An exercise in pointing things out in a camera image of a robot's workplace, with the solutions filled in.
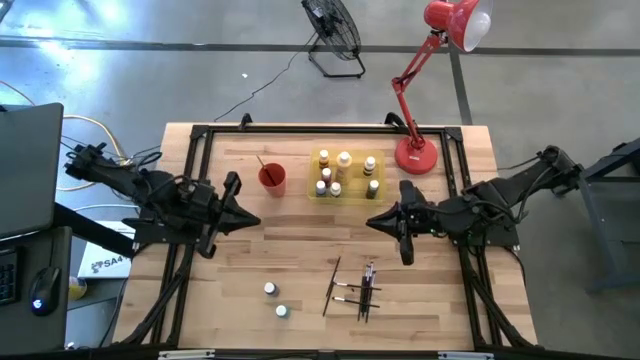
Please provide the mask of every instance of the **lamp base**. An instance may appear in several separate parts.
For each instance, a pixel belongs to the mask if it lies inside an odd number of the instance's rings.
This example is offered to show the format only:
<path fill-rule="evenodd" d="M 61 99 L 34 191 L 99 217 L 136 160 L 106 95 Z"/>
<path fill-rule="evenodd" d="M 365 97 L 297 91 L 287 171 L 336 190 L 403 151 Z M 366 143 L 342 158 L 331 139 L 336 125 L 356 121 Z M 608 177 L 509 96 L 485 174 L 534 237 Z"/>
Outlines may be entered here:
<path fill-rule="evenodd" d="M 402 139 L 396 147 L 396 164 L 409 174 L 422 175 L 433 169 L 438 162 L 438 151 L 429 140 L 424 140 L 424 146 L 416 149 L 411 146 L 411 137 Z"/>

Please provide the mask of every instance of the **yellow cable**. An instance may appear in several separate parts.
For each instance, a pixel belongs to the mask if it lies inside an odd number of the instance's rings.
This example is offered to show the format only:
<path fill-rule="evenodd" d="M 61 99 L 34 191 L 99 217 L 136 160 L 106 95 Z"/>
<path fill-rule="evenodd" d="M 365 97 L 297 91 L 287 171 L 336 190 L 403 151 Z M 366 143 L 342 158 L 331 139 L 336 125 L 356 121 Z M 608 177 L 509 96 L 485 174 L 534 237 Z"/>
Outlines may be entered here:
<path fill-rule="evenodd" d="M 86 116 L 82 116 L 82 115 L 65 115 L 62 117 L 63 119 L 75 119 L 75 120 L 85 120 L 88 121 L 90 123 L 93 123 L 95 125 L 98 125 L 102 128 L 102 130 L 104 130 L 104 132 L 107 134 L 107 136 L 109 137 L 109 140 L 111 140 L 111 144 L 113 145 L 113 148 L 116 149 L 116 153 L 118 154 L 118 156 L 120 156 L 121 159 L 125 159 L 126 156 L 124 156 L 122 153 L 122 151 L 120 150 L 120 147 L 118 146 L 118 142 L 116 141 L 115 137 L 113 136 L 113 134 L 111 133 L 111 131 L 109 131 L 109 129 L 104 126 L 104 124 L 102 124 L 101 122 L 99 122 L 98 120 L 92 119 L 90 117 L 86 117 Z M 130 159 L 126 159 L 126 161 L 123 164 L 126 164 L 128 162 L 130 162 Z M 86 189 L 90 186 L 95 185 L 95 183 L 86 183 L 84 185 L 79 185 L 79 186 L 74 186 L 74 187 L 70 187 L 70 188 L 56 188 L 56 190 L 59 191 L 77 191 L 77 190 L 82 190 L 82 189 Z"/>

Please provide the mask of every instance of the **concrete floor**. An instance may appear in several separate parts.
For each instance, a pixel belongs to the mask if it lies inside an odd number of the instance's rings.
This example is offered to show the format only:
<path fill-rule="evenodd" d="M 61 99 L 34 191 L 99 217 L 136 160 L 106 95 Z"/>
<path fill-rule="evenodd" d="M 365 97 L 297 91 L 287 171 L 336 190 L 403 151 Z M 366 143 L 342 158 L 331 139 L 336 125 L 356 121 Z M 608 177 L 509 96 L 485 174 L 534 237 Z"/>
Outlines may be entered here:
<path fill-rule="evenodd" d="M 420 45 L 428 28 L 425 1 L 344 0 L 365 45 Z M 495 0 L 494 21 L 481 43 L 516 48 L 640 48 L 635 0 Z M 60 37 L 222 44 L 302 44 L 313 33 L 298 0 L 15 0 L 0 23 L 0 39 Z M 292 53 L 67 50 L 0 51 L 2 80 L 36 103 L 62 102 L 66 114 L 107 124 L 129 154 L 159 144 L 164 125 L 208 121 L 270 80 Z M 409 54 L 362 55 L 361 80 L 328 80 L 297 57 L 275 84 L 227 120 L 250 112 L 258 122 L 377 123 L 398 111 L 390 79 Z M 331 68 L 353 64 L 331 54 Z M 588 166 L 640 133 L 638 57 L 462 56 L 474 124 L 488 125 L 501 166 L 529 158 L 548 144 Z M 407 100 L 423 124 L 460 124 L 448 55 L 437 54 L 412 83 Z M 0 88 L 0 103 L 23 103 Z M 96 127 L 67 121 L 65 135 L 106 141 Z M 76 184 L 61 174 L 61 186 Z M 58 193 L 69 207 L 119 203 L 103 186 Z M 602 275 L 598 248 L 577 193 L 563 200 L 536 194 L 520 226 L 528 294 L 540 344 L 550 349 L 640 357 L 640 291 L 587 295 Z M 87 216 L 117 220 L 122 209 Z M 77 269 L 82 243 L 74 243 Z M 112 286 L 113 294 L 118 290 Z M 113 303 L 70 312 L 67 338 L 95 346 Z"/>

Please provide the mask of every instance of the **lamp arm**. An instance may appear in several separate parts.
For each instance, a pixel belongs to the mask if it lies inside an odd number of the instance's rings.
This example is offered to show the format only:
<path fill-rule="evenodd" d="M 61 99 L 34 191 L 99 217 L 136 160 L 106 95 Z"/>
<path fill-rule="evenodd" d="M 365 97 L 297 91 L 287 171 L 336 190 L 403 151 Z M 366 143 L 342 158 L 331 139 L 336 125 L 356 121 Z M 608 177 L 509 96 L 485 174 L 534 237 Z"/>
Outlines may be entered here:
<path fill-rule="evenodd" d="M 409 134 L 411 135 L 411 146 L 414 148 L 422 148 L 424 146 L 424 138 L 418 132 L 418 128 L 411 116 L 411 112 L 409 111 L 409 106 L 407 105 L 407 101 L 404 99 L 404 92 L 407 90 L 407 87 L 411 83 L 411 80 L 422 70 L 422 66 L 425 62 L 431 57 L 431 55 L 436 52 L 442 44 L 446 42 L 446 37 L 443 36 L 443 32 L 434 32 L 427 37 L 424 44 L 418 50 L 416 56 L 413 57 L 413 60 L 407 66 L 407 69 L 402 73 L 402 76 L 393 78 L 391 80 L 391 86 L 393 86 L 393 90 L 398 97 L 398 102 L 400 103 L 400 109 L 402 109 L 402 115 L 404 115 L 404 121 L 407 123 L 409 127 Z"/>

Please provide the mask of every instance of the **fan stand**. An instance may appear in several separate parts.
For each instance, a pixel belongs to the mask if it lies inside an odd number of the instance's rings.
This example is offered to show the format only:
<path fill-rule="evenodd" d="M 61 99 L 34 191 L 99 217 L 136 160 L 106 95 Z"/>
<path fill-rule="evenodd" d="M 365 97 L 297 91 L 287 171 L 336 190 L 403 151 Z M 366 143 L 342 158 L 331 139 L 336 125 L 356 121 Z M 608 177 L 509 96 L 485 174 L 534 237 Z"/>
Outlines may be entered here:
<path fill-rule="evenodd" d="M 356 57 L 356 60 L 358 60 L 358 63 L 360 64 L 360 68 L 362 68 L 362 72 L 359 74 L 338 74 L 338 75 L 333 75 L 333 74 L 329 74 L 326 71 L 324 71 L 324 69 L 322 68 L 322 66 L 320 66 L 320 64 L 318 64 L 318 62 L 316 61 L 316 59 L 313 57 L 313 53 L 315 52 L 316 48 L 318 47 L 318 41 L 320 40 L 320 36 L 316 37 L 316 41 L 313 42 L 313 45 L 311 45 L 311 49 L 309 49 L 309 61 L 311 61 L 313 63 L 313 65 L 315 65 L 318 70 L 320 70 L 320 72 L 322 73 L 322 75 L 324 77 L 328 77 L 328 78 L 350 78 L 350 77 L 354 77 L 354 78 L 358 78 L 360 79 L 362 77 L 362 75 L 364 75 L 364 73 L 367 71 L 364 68 L 364 64 L 362 64 L 362 60 L 360 60 L 360 55 L 359 54 L 354 54 Z"/>

